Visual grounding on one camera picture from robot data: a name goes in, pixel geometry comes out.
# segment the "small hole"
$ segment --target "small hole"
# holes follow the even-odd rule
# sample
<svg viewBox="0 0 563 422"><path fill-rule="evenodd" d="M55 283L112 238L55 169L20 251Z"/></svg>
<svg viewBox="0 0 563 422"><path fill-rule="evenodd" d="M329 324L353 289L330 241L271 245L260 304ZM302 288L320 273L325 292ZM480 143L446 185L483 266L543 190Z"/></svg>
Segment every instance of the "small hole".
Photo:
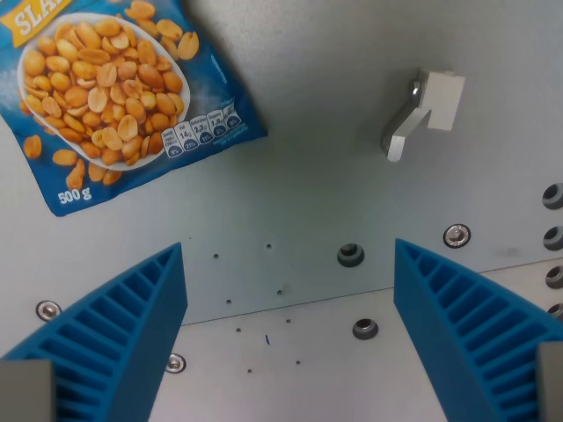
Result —
<svg viewBox="0 0 563 422"><path fill-rule="evenodd" d="M558 191L557 185L549 186L547 189L545 189L544 199L550 200L551 198L553 198L557 194L557 191Z"/></svg>
<svg viewBox="0 0 563 422"><path fill-rule="evenodd" d="M545 240L552 240L554 237L557 236L557 227L553 227L549 230L547 230L547 232L545 233L544 239Z"/></svg>
<svg viewBox="0 0 563 422"><path fill-rule="evenodd" d="M364 319L361 319L360 321L358 321L355 324L362 329L366 329L371 324L371 319L364 318Z"/></svg>
<svg viewBox="0 0 563 422"><path fill-rule="evenodd" d="M557 311L559 310L559 306L560 306L559 304L551 306L551 307L547 310L547 313L548 313L548 314L554 314L555 312L557 312Z"/></svg>
<svg viewBox="0 0 563 422"><path fill-rule="evenodd" d="M341 266L353 268L363 262L365 253L359 244L345 244L338 249L336 258Z"/></svg>
<svg viewBox="0 0 563 422"><path fill-rule="evenodd" d="M555 268L552 268L551 270L549 270L549 273L547 273L547 277L549 277L550 279L552 279L553 277L557 277L559 275L559 267L556 266Z"/></svg>

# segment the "yellow label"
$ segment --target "yellow label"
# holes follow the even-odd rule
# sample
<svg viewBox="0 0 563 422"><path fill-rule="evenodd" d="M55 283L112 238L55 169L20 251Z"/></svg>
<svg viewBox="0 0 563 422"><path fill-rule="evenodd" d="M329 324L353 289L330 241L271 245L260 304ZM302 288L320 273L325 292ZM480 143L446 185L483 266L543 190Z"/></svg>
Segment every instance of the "yellow label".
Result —
<svg viewBox="0 0 563 422"><path fill-rule="evenodd" d="M25 0L0 18L12 33L14 47L33 38L72 0Z"/></svg>

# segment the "hole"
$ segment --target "hole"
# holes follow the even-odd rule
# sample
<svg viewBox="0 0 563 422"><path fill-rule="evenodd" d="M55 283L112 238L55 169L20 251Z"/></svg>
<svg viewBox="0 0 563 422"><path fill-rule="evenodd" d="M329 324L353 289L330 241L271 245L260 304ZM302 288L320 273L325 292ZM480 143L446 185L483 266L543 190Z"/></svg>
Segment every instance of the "hole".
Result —
<svg viewBox="0 0 563 422"><path fill-rule="evenodd" d="M352 327L352 333L354 337L360 340L369 340L374 338L379 332L379 327L373 319L362 318L355 322L354 327Z"/></svg>
<svg viewBox="0 0 563 422"><path fill-rule="evenodd" d="M554 237L557 236L557 227L553 227L549 230L547 230L547 232L544 235L544 240L552 240Z"/></svg>
<svg viewBox="0 0 563 422"><path fill-rule="evenodd" d="M365 330L366 328L369 327L369 325L371 324L371 321L372 321L371 319L364 318L364 319L361 319L360 321L358 321L355 324L356 324L356 326Z"/></svg>
<svg viewBox="0 0 563 422"><path fill-rule="evenodd" d="M365 253L359 244L345 244L338 249L336 258L341 266L353 268L363 262Z"/></svg>
<svg viewBox="0 0 563 422"><path fill-rule="evenodd" d="M557 185L551 185L551 186L549 186L547 189L545 189L544 197L543 197L543 198L544 198L545 200L550 200L550 199L552 199L555 195L557 195L557 191L558 191Z"/></svg>
<svg viewBox="0 0 563 422"><path fill-rule="evenodd" d="M549 270L549 273L547 273L547 277L552 279L553 277L557 277L559 275L559 273L561 273L561 271L559 270L559 267L556 266L555 268L552 268L551 270Z"/></svg>
<svg viewBox="0 0 563 422"><path fill-rule="evenodd" d="M559 304L553 305L547 310L547 313L548 314L554 314L555 312L559 311L560 308L561 308L561 305L559 305Z"/></svg>

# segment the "nutrition label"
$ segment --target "nutrition label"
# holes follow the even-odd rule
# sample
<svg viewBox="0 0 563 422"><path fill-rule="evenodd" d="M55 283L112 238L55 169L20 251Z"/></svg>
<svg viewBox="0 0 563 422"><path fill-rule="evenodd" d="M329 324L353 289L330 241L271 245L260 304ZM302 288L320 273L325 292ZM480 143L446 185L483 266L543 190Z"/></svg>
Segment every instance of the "nutrition label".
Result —
<svg viewBox="0 0 563 422"><path fill-rule="evenodd" d="M241 122L234 104L223 110L214 110L206 115L194 117L190 121L182 121L162 133L166 154L174 158L184 152L193 151L227 134Z"/></svg>

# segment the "snack package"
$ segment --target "snack package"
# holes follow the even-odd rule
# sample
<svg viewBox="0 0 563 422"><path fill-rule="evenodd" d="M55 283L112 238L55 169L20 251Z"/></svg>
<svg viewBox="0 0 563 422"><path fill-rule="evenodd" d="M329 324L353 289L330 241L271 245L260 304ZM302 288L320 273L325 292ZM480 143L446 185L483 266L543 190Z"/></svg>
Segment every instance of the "snack package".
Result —
<svg viewBox="0 0 563 422"><path fill-rule="evenodd" d="M267 133L179 0L2 0L0 114L58 216Z"/></svg>

